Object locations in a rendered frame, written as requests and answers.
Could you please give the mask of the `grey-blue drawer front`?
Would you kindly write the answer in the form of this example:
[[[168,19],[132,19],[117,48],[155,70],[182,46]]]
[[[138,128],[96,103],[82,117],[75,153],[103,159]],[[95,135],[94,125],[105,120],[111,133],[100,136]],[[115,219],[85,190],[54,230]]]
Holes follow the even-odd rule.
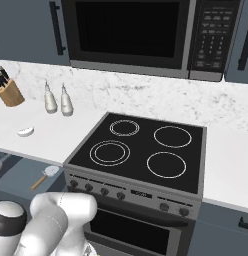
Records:
[[[247,229],[238,227],[241,217],[248,223],[248,213],[246,212],[203,202],[200,207],[198,220],[228,230],[248,234]]]

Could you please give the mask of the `grey-blue cupboard door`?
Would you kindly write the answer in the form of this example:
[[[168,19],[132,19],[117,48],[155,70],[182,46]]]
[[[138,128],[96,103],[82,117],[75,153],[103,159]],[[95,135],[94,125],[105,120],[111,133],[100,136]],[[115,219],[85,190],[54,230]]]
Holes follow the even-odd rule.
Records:
[[[49,2],[60,7],[62,44],[59,56]],[[0,0],[0,59],[69,66],[61,0]]]
[[[248,30],[248,0],[241,1],[237,18],[224,76],[227,82],[248,84],[248,59],[245,70],[238,69],[238,61]]]
[[[197,221],[188,256],[248,256],[248,234]]]

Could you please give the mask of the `oven door with dark window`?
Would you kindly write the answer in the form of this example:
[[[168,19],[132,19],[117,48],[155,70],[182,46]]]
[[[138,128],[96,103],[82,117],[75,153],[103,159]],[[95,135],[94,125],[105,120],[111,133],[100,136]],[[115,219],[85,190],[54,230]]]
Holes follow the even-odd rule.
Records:
[[[165,227],[98,207],[89,240],[132,256],[187,256],[194,227]]]

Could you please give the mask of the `wooden knife block with knives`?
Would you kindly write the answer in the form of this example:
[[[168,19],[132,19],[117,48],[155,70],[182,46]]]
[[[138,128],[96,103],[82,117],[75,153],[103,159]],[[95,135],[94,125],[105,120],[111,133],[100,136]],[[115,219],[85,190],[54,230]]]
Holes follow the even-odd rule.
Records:
[[[2,66],[0,66],[0,98],[7,107],[15,107],[25,101],[15,81],[8,76]]]

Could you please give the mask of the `steel stove with black hob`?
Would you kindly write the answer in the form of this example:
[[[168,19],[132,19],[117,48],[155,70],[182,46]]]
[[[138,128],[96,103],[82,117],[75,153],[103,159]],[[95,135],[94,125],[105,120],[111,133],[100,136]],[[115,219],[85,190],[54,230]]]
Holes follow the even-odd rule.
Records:
[[[206,130],[201,126],[106,113],[64,163],[71,192],[117,199],[183,217],[196,223],[202,203]],[[71,180],[78,186],[73,188]],[[93,190],[86,192],[85,185]]]

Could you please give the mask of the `black and steel microwave oven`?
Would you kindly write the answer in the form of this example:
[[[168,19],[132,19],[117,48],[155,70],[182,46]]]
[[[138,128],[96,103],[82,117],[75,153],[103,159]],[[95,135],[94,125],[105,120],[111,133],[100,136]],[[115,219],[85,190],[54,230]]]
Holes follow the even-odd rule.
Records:
[[[241,0],[61,0],[76,68],[219,82]]]

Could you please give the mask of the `grey-blue lower cupboard door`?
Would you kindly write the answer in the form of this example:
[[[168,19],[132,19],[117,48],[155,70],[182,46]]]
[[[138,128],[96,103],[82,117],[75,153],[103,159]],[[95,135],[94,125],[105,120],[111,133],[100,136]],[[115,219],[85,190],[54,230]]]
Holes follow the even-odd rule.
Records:
[[[248,234],[197,221],[188,256],[248,256]]]

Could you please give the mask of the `open grey-blue drawer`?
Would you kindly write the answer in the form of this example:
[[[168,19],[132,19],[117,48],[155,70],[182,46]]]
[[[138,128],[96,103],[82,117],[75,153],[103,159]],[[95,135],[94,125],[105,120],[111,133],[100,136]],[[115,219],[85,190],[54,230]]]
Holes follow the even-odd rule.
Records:
[[[30,187],[43,176],[47,163],[0,152],[0,201],[20,204],[30,214],[31,200],[38,193],[61,192],[66,183],[62,168],[53,177],[47,177],[34,191]]]

